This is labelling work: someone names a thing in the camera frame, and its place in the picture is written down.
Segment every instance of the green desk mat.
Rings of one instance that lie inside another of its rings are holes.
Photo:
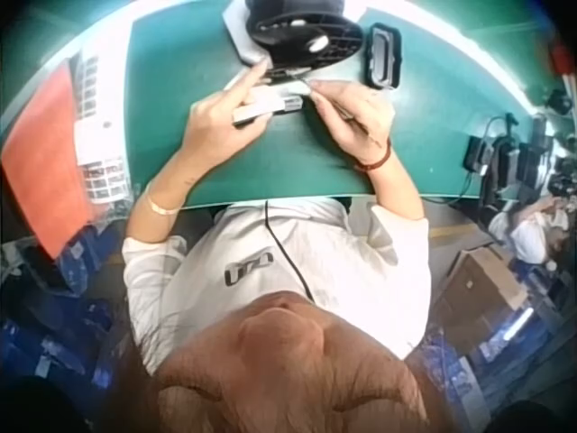
[[[222,89],[241,68],[222,20],[228,2],[171,7],[133,27],[126,74],[127,153],[133,187],[142,191],[180,146],[190,105]],[[388,92],[396,108],[392,141],[421,194],[457,196],[466,171],[470,134],[490,117],[513,113],[528,137],[531,119],[485,69],[411,23],[369,10],[360,24],[383,22],[403,37],[400,87]],[[327,69],[328,78],[361,79],[362,57]],[[479,192],[474,180],[467,196]],[[187,205],[259,198],[372,193],[366,177],[332,143],[314,108],[275,116],[250,148],[211,172]]]

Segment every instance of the black fan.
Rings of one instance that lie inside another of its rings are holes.
[[[343,17],[344,0],[246,0],[246,31],[272,59],[272,78],[287,69],[318,69],[362,46],[362,29]]]

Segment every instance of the shirt logo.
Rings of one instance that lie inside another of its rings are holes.
[[[249,260],[245,263],[230,263],[226,265],[224,271],[224,283],[226,287],[233,287],[238,281],[242,280],[249,273],[259,268],[266,268],[274,263],[272,253],[264,253],[256,259]]]

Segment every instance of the eyebrow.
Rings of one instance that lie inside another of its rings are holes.
[[[399,390],[382,390],[376,392],[368,392],[366,395],[354,398],[343,404],[337,404],[333,406],[335,412],[346,412],[348,410],[356,409],[363,404],[367,404],[371,401],[394,401],[399,404],[405,404],[403,401]]]

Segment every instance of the worker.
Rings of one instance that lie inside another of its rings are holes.
[[[481,210],[481,222],[489,233],[520,261],[544,264],[556,269],[555,260],[569,238],[569,217],[562,198],[541,197],[524,207],[499,212],[493,207]]]
[[[169,431],[421,431],[433,415],[401,360],[426,329],[428,222],[390,148],[389,102],[358,83],[311,82],[328,132],[374,187],[366,238],[333,198],[232,204],[190,252],[169,235],[189,192],[265,132],[270,115],[243,129],[232,119],[266,68],[194,105],[130,216],[124,280],[155,386],[129,400],[147,401],[140,422],[156,414]]]

